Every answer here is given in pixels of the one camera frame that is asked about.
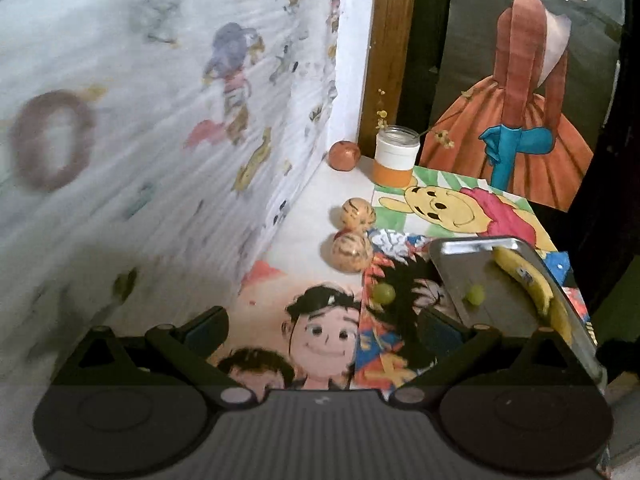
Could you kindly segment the green grape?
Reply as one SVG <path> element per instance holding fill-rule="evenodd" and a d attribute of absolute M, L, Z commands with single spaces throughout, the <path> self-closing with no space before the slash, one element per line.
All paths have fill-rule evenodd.
<path fill-rule="evenodd" d="M 372 301 L 381 307 L 391 304 L 396 298 L 394 286 L 388 283 L 376 283 L 372 286 L 370 295 Z"/>
<path fill-rule="evenodd" d="M 465 300 L 474 307 L 479 307 L 486 299 L 486 292 L 482 284 L 472 285 L 465 294 Z"/>

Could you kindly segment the striped pepino melon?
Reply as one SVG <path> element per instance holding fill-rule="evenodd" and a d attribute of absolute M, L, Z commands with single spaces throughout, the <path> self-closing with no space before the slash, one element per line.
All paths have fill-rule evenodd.
<path fill-rule="evenodd" d="M 342 205 L 340 219 L 344 230 L 365 233 L 374 226 L 376 212 L 367 200 L 353 197 Z"/>
<path fill-rule="evenodd" d="M 341 272 L 360 273 L 369 266 L 372 258 L 372 245 L 362 233 L 344 232 L 332 242 L 330 261 Z"/>

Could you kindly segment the green grape in tray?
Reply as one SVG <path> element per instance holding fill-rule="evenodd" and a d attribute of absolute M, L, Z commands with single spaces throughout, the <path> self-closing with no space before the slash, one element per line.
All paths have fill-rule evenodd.
<path fill-rule="evenodd" d="M 465 294 L 465 300 L 474 307 L 479 307 L 486 299 L 486 292 L 482 284 L 472 285 Z"/>

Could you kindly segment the metal tray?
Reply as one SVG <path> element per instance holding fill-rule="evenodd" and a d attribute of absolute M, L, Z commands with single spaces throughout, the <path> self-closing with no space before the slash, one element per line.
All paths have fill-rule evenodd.
<path fill-rule="evenodd" d="M 604 387 L 606 370 L 596 358 L 596 345 L 588 333 L 586 322 L 576 312 L 544 260 L 525 240 L 517 237 L 455 237 L 431 241 L 428 254 L 462 324 L 468 327 L 487 324 L 503 335 L 525 338 L 542 325 L 532 298 L 495 263 L 491 249 L 496 246 L 515 250 L 544 274 L 570 318 L 573 331 L 570 348 L 594 382 Z M 465 300 L 466 292 L 474 284 L 482 284 L 486 292 L 486 299 L 479 307 Z"/>

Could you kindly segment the yellow banana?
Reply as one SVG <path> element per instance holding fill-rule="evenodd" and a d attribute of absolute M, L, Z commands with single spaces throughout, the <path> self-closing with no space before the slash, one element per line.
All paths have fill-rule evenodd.
<path fill-rule="evenodd" d="M 571 346 L 573 331 L 570 318 L 544 274 L 513 249 L 496 246 L 491 252 L 497 266 L 517 281 L 532 298 L 538 316 Z"/>

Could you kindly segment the colourful cartoon table cloth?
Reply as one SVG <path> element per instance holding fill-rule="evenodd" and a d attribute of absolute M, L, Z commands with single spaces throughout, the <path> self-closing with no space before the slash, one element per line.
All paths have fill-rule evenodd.
<path fill-rule="evenodd" d="M 434 308 L 459 322 L 428 256 L 422 235 L 371 228 L 362 233 L 373 258 L 360 273 L 332 266 L 335 234 L 316 234 L 311 214 L 295 211 L 246 274 L 229 313 L 226 341 L 209 363 L 264 396 L 274 389 L 378 389 L 390 393 L 410 382 L 430 358 L 414 353 L 419 314 Z M 381 307 L 376 283 L 394 286 Z"/>

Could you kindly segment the white orange glass jar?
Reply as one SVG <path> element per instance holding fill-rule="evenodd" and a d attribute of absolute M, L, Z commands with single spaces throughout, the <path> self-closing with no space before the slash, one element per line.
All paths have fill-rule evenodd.
<path fill-rule="evenodd" d="M 420 136 L 411 129 L 396 125 L 381 129 L 376 135 L 372 181 L 388 188 L 405 188 L 420 147 Z"/>

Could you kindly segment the yellow dried flower sprigs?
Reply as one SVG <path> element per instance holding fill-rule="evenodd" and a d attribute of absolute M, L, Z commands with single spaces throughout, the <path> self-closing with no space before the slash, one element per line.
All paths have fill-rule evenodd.
<path fill-rule="evenodd" d="M 386 91 L 381 88 L 378 88 L 378 90 L 376 90 L 376 93 L 378 94 L 378 102 L 376 102 L 375 129 L 378 131 L 383 131 L 387 128 L 390 128 L 390 123 L 388 122 L 388 111 L 386 110 L 386 106 L 384 102 Z M 436 142 L 441 146 L 443 146 L 444 148 L 454 147 L 454 141 L 450 139 L 449 132 L 447 130 L 428 129 L 420 133 L 410 133 L 410 136 L 416 139 L 422 139 L 422 138 L 426 138 L 427 136 L 430 136 L 431 138 L 435 139 Z"/>

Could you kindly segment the red apple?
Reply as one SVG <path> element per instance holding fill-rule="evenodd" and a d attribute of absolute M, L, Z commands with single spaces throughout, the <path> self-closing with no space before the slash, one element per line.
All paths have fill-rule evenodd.
<path fill-rule="evenodd" d="M 328 153 L 328 164 L 337 171 L 352 171 L 358 164 L 361 151 L 352 141 L 335 142 Z"/>

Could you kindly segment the white cartoon print curtain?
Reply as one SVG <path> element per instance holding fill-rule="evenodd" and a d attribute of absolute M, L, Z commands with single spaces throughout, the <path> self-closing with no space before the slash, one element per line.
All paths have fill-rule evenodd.
<path fill-rule="evenodd" d="M 1 377 L 240 286 L 326 149 L 341 0 L 1 0 Z"/>

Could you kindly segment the orange dress painting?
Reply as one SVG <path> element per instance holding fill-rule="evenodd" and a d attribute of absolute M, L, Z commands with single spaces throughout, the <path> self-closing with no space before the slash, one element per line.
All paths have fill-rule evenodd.
<path fill-rule="evenodd" d="M 565 210 L 616 81 L 625 0 L 450 0 L 425 167 Z"/>

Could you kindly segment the brown wooden post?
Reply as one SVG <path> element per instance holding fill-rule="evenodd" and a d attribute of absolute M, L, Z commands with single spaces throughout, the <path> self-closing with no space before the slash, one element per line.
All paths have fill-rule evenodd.
<path fill-rule="evenodd" d="M 386 91 L 384 99 L 388 122 L 397 117 L 414 0 L 373 0 L 372 24 L 368 47 L 368 65 L 361 105 L 358 143 L 361 153 L 374 154 L 376 126 L 376 90 Z"/>

